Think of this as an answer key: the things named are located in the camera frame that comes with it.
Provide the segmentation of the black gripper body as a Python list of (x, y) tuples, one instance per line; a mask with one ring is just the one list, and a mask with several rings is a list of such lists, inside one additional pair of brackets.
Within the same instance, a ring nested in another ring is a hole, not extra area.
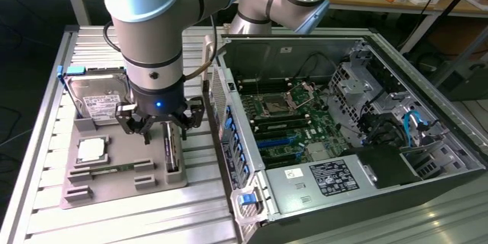
[(131, 82), (134, 102), (147, 115), (160, 117), (171, 113), (182, 113), (188, 105), (184, 97), (184, 79), (164, 89), (146, 89)]

